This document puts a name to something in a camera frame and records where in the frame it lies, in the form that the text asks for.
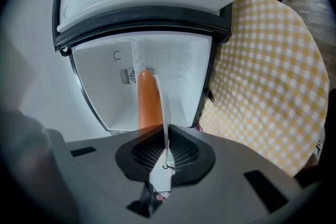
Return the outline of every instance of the orange sausage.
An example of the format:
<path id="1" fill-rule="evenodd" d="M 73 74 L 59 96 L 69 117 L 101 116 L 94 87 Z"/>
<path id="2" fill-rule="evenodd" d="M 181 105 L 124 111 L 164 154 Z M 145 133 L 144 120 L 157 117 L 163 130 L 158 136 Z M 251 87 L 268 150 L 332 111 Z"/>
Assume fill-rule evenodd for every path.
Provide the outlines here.
<path id="1" fill-rule="evenodd" d="M 149 70 L 138 77 L 139 129 L 163 124 L 159 90 Z"/>

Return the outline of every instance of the wooden floor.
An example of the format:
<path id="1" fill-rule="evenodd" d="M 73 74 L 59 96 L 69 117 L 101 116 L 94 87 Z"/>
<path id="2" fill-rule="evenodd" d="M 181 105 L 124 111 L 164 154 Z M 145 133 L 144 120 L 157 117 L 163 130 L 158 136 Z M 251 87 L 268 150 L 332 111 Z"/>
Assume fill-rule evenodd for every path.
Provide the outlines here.
<path id="1" fill-rule="evenodd" d="M 336 88 L 336 16 L 328 0 L 283 0 L 304 20 L 322 54 L 330 80 Z"/>

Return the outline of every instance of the yellow checkered cloth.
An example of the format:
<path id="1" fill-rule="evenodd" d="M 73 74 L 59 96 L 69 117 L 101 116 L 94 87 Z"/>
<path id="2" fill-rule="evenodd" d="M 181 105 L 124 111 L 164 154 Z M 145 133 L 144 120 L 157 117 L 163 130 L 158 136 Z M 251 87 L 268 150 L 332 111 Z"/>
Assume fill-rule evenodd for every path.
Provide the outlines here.
<path id="1" fill-rule="evenodd" d="M 307 162 L 327 114 L 329 79 L 301 17 L 277 0 L 235 0 L 200 126 L 240 142 L 289 175 Z"/>

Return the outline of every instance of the vent grille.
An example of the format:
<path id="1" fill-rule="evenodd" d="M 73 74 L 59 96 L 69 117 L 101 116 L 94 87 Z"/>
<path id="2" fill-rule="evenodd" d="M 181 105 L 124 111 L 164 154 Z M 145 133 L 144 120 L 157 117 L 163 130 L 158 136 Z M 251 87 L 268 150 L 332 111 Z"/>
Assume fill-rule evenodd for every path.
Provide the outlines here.
<path id="1" fill-rule="evenodd" d="M 149 70 L 152 75 L 155 75 L 155 67 L 154 66 L 146 66 L 146 70 Z"/>
<path id="2" fill-rule="evenodd" d="M 130 77 L 128 75 L 128 70 L 127 69 L 121 69 L 120 71 L 120 78 L 122 84 L 130 84 Z"/>
<path id="3" fill-rule="evenodd" d="M 132 158 L 148 171 L 151 171 L 164 150 L 163 131 L 160 131 L 132 149 Z"/>
<path id="4" fill-rule="evenodd" d="M 135 71 L 132 70 L 132 72 L 130 73 L 130 79 L 133 83 L 136 83 L 136 77 L 135 77 Z"/>
<path id="5" fill-rule="evenodd" d="M 192 165 L 199 157 L 199 147 L 189 139 L 178 134 L 175 130 L 171 131 L 169 149 L 173 155 L 175 171 L 179 172 Z"/>

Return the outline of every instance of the ventilation slot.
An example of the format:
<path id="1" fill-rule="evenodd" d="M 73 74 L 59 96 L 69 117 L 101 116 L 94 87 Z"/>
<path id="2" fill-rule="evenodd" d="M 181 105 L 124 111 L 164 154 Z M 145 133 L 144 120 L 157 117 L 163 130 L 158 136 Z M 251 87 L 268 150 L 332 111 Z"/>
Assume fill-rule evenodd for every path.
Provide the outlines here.
<path id="1" fill-rule="evenodd" d="M 244 176 L 270 213 L 275 212 L 288 202 L 286 197 L 260 171 L 247 172 L 244 173 Z"/>
<path id="2" fill-rule="evenodd" d="M 149 70 L 152 75 L 155 75 L 155 67 L 154 66 L 146 66 L 146 70 Z"/>
<path id="3" fill-rule="evenodd" d="M 130 77 L 128 76 L 128 70 L 121 69 L 119 72 L 122 84 L 130 84 Z"/>
<path id="4" fill-rule="evenodd" d="M 78 157 L 78 156 L 85 155 L 85 154 L 88 154 L 94 151 L 96 151 L 96 149 L 92 146 L 89 146 L 89 147 L 80 148 L 78 150 L 70 151 L 70 153 L 72 154 L 73 157 Z"/>
<path id="5" fill-rule="evenodd" d="M 132 70 L 130 73 L 130 79 L 133 83 L 136 83 L 135 71 Z"/>

